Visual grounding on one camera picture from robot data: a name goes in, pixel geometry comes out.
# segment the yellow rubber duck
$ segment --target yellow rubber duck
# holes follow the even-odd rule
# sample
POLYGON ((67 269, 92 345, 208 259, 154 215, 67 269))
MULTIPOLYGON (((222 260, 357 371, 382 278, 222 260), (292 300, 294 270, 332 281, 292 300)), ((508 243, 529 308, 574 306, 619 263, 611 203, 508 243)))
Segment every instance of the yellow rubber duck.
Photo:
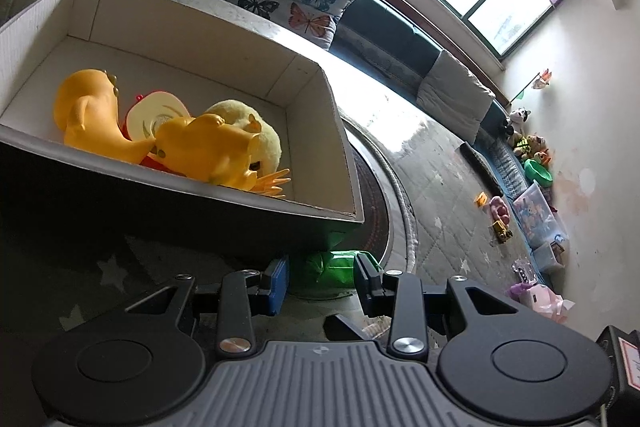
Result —
POLYGON ((260 146, 260 123, 254 133, 226 124, 216 114, 178 117, 156 130, 158 161, 188 178, 251 190, 258 174, 249 169, 251 155, 260 146))
POLYGON ((81 70, 67 77, 53 105, 53 120, 65 133, 65 145, 114 160, 139 164, 156 140, 127 140, 118 126, 116 77, 81 70))

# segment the pink toy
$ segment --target pink toy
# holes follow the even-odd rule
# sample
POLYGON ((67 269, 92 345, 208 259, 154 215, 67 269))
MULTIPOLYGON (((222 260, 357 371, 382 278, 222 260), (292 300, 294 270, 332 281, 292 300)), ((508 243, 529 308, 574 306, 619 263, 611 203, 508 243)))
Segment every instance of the pink toy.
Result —
POLYGON ((543 284, 536 284, 522 293, 520 303, 559 324, 565 322, 567 313, 575 304, 563 299, 561 295, 556 295, 551 288, 543 284))
POLYGON ((514 301, 520 302, 520 296, 533 285, 527 282, 516 282, 505 294, 514 301))
POLYGON ((491 198, 491 201, 489 201, 489 209, 496 221, 500 220, 504 223, 505 227, 509 225, 511 220, 511 217, 509 217, 509 208, 500 196, 491 198))

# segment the yellow toy car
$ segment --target yellow toy car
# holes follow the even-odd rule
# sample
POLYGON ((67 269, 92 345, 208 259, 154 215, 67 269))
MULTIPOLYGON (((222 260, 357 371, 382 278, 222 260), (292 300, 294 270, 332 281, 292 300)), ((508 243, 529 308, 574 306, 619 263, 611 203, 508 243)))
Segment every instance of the yellow toy car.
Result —
POLYGON ((495 232, 495 237, 498 238, 498 241, 500 243, 504 243, 509 238, 513 237, 513 232, 511 232, 511 230, 509 230, 500 219, 498 219, 497 221, 494 221, 494 223, 492 224, 492 227, 495 232))

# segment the metal screw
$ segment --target metal screw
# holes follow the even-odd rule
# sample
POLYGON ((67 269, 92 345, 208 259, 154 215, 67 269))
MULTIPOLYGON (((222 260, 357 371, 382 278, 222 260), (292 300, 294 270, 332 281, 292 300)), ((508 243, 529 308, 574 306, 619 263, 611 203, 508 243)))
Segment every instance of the metal screw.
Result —
POLYGON ((394 347, 401 353, 418 353, 424 349, 424 342, 415 337, 402 337, 394 341, 394 347))
POLYGON ((220 349, 227 353, 244 353, 251 349, 251 342, 241 337, 231 337, 220 342, 220 349))

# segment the gray ribbed panel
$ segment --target gray ribbed panel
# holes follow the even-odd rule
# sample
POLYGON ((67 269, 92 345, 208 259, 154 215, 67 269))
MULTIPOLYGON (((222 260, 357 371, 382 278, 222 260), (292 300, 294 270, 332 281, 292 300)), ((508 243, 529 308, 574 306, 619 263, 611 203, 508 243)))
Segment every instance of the gray ribbed panel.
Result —
POLYGON ((148 427, 488 425, 449 402, 423 365, 374 343, 269 342, 258 357, 220 363, 192 402, 148 427))

